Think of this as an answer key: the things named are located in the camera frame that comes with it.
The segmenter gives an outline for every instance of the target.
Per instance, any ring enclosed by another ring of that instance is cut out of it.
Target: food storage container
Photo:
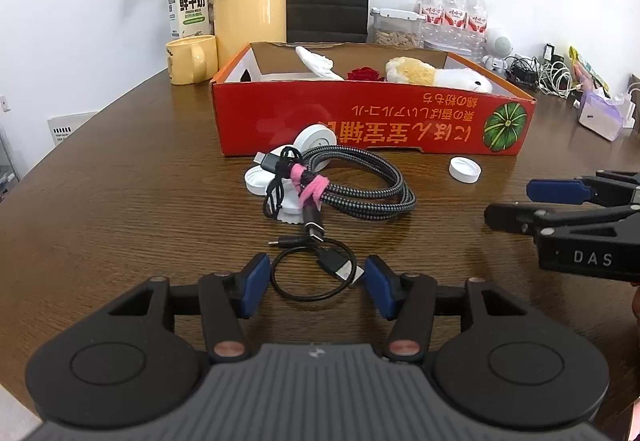
[[[402,49],[421,47],[420,29],[427,20],[425,15],[401,9],[378,8],[373,8],[371,15],[375,43]]]

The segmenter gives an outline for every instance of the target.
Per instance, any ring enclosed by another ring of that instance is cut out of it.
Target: blue gripper pad
[[[527,183],[527,196],[535,202],[582,204],[591,195],[591,189],[579,179],[532,179]]]
[[[367,257],[364,262],[364,284],[380,315],[394,320],[398,316],[398,303],[393,298],[391,283],[378,267],[376,259]]]
[[[254,315],[262,300],[262,295],[269,285],[269,275],[271,273],[271,261],[266,253],[258,253],[249,261],[249,264],[255,264],[251,273],[247,275],[244,283],[244,295],[240,302],[242,316],[240,318],[249,318]]]

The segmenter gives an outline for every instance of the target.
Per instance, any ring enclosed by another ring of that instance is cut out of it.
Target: red box
[[[331,59],[343,78],[365,66],[384,75],[390,59],[409,56],[435,68],[475,69],[492,82],[494,93],[387,82],[310,81],[315,76],[293,46],[253,43],[211,83],[225,156],[252,155],[293,143],[301,130],[318,122],[335,132],[338,144],[358,148],[516,155],[522,147],[536,100],[466,58],[373,44],[306,47]]]

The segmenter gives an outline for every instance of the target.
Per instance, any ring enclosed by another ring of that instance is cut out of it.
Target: white and yellow plush toy
[[[493,91],[492,84],[473,69],[436,69],[416,58],[400,56],[386,63],[386,81],[395,84],[424,85],[425,87],[448,87],[473,92]]]

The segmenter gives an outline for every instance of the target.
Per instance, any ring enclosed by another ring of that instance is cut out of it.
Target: floor
[[[0,441],[18,441],[39,424],[39,418],[0,385]]]

